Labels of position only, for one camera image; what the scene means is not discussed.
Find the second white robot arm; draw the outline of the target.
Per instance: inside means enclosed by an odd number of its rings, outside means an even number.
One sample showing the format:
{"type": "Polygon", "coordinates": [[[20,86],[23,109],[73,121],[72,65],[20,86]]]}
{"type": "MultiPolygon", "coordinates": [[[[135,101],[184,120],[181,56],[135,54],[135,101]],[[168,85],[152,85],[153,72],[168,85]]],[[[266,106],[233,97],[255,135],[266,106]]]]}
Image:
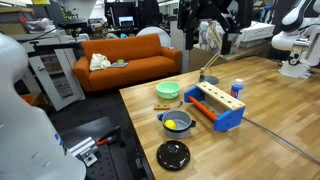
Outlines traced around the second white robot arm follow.
{"type": "Polygon", "coordinates": [[[307,8],[320,13],[320,0],[297,0],[282,18],[281,31],[272,38],[272,47],[289,51],[279,72],[293,78],[308,78],[320,62],[320,16],[305,17],[307,8]]]}

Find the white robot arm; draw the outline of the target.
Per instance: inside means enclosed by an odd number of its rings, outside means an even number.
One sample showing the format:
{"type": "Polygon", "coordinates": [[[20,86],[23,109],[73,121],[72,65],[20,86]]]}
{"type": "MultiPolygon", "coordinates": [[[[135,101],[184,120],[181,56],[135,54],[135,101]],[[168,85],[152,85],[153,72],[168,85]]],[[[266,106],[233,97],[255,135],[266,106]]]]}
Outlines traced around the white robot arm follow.
{"type": "Polygon", "coordinates": [[[84,163],[68,152],[47,114],[16,92],[27,69],[25,49],[1,34],[0,180],[84,180],[84,163]]]}

